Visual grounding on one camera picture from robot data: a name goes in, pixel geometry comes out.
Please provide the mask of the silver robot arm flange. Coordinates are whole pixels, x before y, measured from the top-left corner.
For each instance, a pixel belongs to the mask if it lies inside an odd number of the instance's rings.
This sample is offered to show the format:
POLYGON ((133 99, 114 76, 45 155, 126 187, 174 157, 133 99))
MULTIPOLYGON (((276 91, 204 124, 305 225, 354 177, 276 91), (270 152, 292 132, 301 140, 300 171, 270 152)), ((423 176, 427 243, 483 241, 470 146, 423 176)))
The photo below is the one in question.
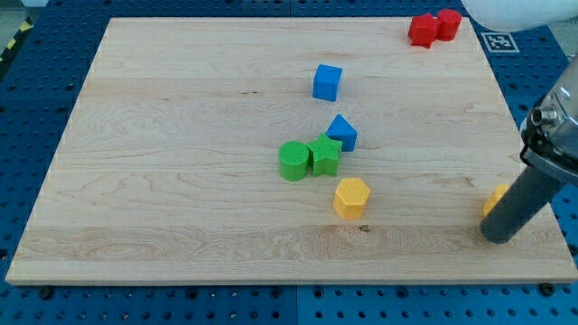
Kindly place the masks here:
POLYGON ((529 166, 563 182, 577 184, 577 59, 534 105, 520 127, 529 166))

